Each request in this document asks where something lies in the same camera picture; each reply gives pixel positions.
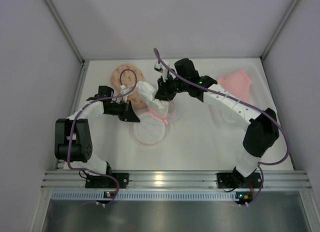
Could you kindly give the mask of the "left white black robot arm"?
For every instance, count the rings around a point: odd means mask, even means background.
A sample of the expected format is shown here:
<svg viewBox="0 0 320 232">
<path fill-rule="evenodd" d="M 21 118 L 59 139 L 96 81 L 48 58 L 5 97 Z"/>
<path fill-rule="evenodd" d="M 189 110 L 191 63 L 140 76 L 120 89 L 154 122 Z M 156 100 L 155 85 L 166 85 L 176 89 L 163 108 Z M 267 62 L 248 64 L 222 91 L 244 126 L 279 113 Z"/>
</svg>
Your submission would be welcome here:
<svg viewBox="0 0 320 232">
<path fill-rule="evenodd" d="M 123 95 L 114 96 L 113 88 L 99 86 L 97 94 L 89 97 L 81 109 L 67 118 L 58 119 L 55 122 L 55 157 L 63 160 L 71 170 L 111 176 L 110 164 L 94 155 L 90 126 L 101 115 L 116 116 L 122 122 L 140 122 L 131 101 L 124 99 L 132 89 L 124 91 Z"/>
</svg>

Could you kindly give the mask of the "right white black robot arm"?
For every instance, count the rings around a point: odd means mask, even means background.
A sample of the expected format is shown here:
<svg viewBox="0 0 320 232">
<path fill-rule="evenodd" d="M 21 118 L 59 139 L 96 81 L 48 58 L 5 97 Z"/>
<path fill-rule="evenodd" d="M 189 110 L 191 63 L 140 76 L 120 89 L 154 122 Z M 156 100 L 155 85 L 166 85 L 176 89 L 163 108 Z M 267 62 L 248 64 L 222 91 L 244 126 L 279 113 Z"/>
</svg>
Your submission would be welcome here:
<svg viewBox="0 0 320 232">
<path fill-rule="evenodd" d="M 156 62 L 154 70 L 161 72 L 161 77 L 157 80 L 155 97 L 171 101 L 177 93 L 186 92 L 207 105 L 219 107 L 224 114 L 230 116 L 245 132 L 242 142 L 244 153 L 234 171 L 242 177 L 249 177 L 256 170 L 264 153 L 279 138 L 274 110 L 260 110 L 223 91 L 222 86 L 212 77 L 200 76 L 188 58 L 175 62 L 174 67 L 172 70 L 164 62 Z"/>
</svg>

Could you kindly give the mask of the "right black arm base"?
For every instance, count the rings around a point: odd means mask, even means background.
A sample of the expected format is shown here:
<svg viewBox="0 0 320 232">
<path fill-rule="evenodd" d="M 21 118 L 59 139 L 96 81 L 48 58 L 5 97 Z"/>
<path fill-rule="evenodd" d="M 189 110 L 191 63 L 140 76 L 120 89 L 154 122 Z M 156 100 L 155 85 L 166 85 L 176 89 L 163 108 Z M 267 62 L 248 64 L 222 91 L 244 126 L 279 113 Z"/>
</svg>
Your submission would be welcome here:
<svg viewBox="0 0 320 232">
<path fill-rule="evenodd" d="M 220 189 L 238 189 L 238 188 L 260 188 L 262 176 L 254 171 L 248 177 L 243 177 L 235 168 L 232 172 L 219 172 L 217 176 L 217 185 Z"/>
</svg>

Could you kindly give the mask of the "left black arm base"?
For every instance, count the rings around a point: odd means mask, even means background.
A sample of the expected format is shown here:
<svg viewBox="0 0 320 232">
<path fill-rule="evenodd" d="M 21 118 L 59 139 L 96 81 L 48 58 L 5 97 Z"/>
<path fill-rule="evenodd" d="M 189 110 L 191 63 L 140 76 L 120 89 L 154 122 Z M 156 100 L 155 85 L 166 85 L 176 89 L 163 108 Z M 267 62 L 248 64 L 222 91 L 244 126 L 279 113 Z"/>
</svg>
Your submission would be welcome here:
<svg viewBox="0 0 320 232">
<path fill-rule="evenodd" d="M 129 183 L 130 174 L 124 172 L 115 172 L 111 175 L 115 180 L 118 181 L 119 186 L 116 182 L 105 176 L 100 175 L 85 175 L 85 188 L 120 188 L 124 189 Z"/>
</svg>

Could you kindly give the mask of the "white mesh laundry bag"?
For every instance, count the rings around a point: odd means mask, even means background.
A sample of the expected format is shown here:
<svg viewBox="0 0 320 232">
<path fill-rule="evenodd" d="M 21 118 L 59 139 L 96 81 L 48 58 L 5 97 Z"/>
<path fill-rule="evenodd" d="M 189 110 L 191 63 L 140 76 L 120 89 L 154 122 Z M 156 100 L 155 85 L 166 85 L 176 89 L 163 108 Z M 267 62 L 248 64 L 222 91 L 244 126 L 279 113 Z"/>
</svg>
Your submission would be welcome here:
<svg viewBox="0 0 320 232">
<path fill-rule="evenodd" d="M 166 117 L 161 117 L 149 110 L 139 115 L 140 123 L 132 127 L 133 135 L 144 145 L 156 145 L 166 136 L 169 126 L 180 120 L 185 114 L 185 107 L 180 101 L 171 101 Z"/>
</svg>

